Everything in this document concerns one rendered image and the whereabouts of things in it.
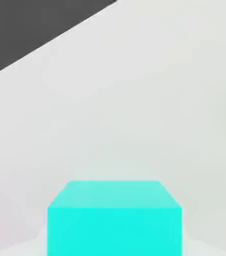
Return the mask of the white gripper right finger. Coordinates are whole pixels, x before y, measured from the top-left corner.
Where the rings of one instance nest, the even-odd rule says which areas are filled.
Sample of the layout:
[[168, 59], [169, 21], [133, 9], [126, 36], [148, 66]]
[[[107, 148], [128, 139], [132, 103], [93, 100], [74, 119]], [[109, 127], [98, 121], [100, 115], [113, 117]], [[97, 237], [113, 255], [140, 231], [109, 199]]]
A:
[[226, 256], [226, 251], [200, 240], [192, 239], [182, 230], [182, 256]]

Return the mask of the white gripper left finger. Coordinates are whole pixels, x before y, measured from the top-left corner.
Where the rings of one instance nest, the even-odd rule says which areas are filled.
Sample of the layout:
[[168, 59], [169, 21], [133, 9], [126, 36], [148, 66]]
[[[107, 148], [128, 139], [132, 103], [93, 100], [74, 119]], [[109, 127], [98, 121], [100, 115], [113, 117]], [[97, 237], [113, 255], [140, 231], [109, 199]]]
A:
[[47, 227], [44, 226], [34, 239], [1, 250], [0, 256], [47, 256]]

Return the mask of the small cyan cube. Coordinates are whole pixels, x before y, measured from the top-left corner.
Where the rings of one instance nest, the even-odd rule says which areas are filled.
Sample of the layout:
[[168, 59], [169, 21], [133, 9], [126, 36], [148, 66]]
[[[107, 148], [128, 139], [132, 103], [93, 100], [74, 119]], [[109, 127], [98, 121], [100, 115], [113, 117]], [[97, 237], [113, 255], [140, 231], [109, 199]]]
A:
[[70, 181], [47, 209], [47, 256], [183, 256], [182, 208], [159, 181]]

